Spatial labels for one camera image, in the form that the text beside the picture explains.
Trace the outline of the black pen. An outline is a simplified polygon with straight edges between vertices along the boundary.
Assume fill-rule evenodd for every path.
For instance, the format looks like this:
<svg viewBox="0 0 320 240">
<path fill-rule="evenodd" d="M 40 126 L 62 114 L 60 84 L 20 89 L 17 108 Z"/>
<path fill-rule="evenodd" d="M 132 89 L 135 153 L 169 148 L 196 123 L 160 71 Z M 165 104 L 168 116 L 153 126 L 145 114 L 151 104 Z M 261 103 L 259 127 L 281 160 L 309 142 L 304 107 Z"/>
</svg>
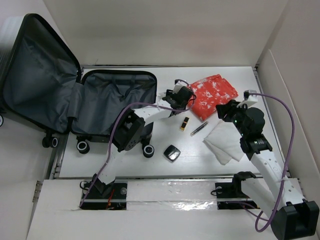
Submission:
<svg viewBox="0 0 320 240">
<path fill-rule="evenodd" d="M 193 137 L 195 134 L 197 134 L 197 133 L 200 132 L 203 128 L 205 128 L 208 124 L 209 124 L 208 121 L 204 122 L 204 123 L 201 124 L 199 127 L 197 127 L 194 131 L 192 131 L 192 132 L 190 133 L 190 136 Z"/>
</svg>

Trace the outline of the red white patterned cloth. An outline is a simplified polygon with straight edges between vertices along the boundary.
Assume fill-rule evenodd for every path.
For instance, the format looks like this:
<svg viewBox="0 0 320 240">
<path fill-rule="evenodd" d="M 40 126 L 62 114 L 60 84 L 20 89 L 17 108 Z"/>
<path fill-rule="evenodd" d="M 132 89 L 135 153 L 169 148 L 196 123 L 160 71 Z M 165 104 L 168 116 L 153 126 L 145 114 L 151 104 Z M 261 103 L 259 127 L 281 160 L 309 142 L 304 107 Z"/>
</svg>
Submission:
<svg viewBox="0 0 320 240">
<path fill-rule="evenodd" d="M 224 105 L 238 97 L 237 90 L 220 74 L 200 79 L 190 86 L 196 95 L 191 110 L 201 121 L 216 111 L 216 105 Z"/>
</svg>

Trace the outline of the black gold lipstick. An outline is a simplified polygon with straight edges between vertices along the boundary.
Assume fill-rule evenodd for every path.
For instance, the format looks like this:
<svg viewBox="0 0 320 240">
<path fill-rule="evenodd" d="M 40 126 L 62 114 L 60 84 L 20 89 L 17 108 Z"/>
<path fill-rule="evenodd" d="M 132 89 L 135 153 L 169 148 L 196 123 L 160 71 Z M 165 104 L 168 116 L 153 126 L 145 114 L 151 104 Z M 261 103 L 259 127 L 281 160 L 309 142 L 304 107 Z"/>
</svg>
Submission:
<svg viewBox="0 0 320 240">
<path fill-rule="evenodd" d="M 189 117 L 185 117 L 184 119 L 183 119 L 183 121 L 182 121 L 182 123 L 181 123 L 181 125 L 180 125 L 180 127 L 179 127 L 179 129 L 181 130 L 181 131 L 184 131 L 185 129 L 186 129 L 186 126 L 187 126 L 187 124 L 188 124 L 188 122 L 189 122 Z"/>
</svg>

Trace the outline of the black square compact case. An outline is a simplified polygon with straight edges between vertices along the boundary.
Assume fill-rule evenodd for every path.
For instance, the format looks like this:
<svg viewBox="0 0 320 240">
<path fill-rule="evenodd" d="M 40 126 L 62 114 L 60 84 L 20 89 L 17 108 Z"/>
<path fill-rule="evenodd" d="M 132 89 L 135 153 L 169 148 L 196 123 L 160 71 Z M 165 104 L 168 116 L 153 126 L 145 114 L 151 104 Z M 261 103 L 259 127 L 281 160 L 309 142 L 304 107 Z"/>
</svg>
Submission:
<svg viewBox="0 0 320 240">
<path fill-rule="evenodd" d="M 171 163 L 175 162 L 181 155 L 181 151 L 174 145 L 169 145 L 163 152 L 164 157 Z"/>
</svg>

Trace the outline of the black suitcase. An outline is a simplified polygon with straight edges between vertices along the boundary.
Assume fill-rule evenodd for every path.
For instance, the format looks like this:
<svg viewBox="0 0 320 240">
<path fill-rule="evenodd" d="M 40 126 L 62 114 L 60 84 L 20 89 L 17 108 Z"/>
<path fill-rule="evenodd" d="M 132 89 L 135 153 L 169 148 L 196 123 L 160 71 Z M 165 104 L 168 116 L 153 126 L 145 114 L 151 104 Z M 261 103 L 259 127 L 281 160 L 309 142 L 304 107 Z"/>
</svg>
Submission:
<svg viewBox="0 0 320 240">
<path fill-rule="evenodd" d="M 91 70 L 81 65 L 39 14 L 8 17 L 0 30 L 0 107 L 45 132 L 44 148 L 59 134 L 76 136 L 77 150 L 107 143 L 127 105 L 153 104 L 157 78 L 141 70 Z"/>
</svg>

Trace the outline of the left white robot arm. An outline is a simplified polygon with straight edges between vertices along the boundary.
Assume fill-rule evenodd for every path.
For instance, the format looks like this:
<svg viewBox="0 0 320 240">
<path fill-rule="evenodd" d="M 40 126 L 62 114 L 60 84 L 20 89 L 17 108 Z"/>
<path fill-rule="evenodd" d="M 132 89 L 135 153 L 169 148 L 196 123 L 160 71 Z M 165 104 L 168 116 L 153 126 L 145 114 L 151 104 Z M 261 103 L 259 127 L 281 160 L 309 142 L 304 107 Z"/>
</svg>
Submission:
<svg viewBox="0 0 320 240">
<path fill-rule="evenodd" d="M 189 102 L 195 103 L 196 95 L 187 84 L 175 85 L 173 90 L 167 90 L 158 103 L 135 102 L 125 107 L 113 124 L 109 139 L 107 158 L 101 169 L 92 177 L 90 188 L 100 198 L 107 198 L 112 191 L 116 174 L 112 173 L 110 163 L 122 158 L 142 141 L 146 126 L 191 109 Z"/>
</svg>

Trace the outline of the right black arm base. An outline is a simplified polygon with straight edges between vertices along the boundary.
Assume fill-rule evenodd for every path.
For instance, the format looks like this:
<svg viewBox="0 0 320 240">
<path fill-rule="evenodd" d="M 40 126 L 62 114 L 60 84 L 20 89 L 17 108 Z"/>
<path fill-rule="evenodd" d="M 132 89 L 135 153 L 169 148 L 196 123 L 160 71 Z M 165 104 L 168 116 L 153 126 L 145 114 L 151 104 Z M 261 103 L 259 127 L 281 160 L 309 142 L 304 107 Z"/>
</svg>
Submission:
<svg viewBox="0 0 320 240">
<path fill-rule="evenodd" d="M 260 209 L 247 195 L 237 193 L 231 182 L 216 182 L 210 194 L 216 197 L 218 210 L 254 210 Z"/>
</svg>

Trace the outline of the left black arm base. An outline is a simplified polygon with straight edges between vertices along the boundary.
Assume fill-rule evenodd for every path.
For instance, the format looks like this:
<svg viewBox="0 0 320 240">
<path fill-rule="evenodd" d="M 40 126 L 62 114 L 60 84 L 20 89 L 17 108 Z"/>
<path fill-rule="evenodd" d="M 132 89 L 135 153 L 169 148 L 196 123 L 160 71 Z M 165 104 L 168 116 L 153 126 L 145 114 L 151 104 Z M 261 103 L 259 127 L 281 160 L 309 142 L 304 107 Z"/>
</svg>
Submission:
<svg viewBox="0 0 320 240">
<path fill-rule="evenodd" d="M 87 197 L 80 203 L 82 210 L 126 210 L 127 209 L 127 182 L 116 182 L 106 188 L 101 194 L 94 186 Z"/>
</svg>

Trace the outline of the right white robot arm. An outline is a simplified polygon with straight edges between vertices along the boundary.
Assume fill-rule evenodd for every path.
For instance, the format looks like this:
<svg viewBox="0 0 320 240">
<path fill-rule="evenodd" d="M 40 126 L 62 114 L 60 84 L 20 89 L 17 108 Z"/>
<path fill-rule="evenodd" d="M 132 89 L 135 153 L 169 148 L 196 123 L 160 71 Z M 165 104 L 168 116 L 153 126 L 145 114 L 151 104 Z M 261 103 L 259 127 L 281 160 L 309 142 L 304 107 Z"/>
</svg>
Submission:
<svg viewBox="0 0 320 240">
<path fill-rule="evenodd" d="M 234 124 L 241 135 L 240 147 L 258 169 L 266 183 L 260 184 L 252 172 L 233 176 L 231 191 L 237 197 L 248 196 L 269 220 L 278 240 L 294 240 L 316 233 L 320 209 L 308 201 L 286 176 L 271 144 L 263 135 L 264 113 L 248 102 L 230 100 L 216 106 L 218 118 Z"/>
</svg>

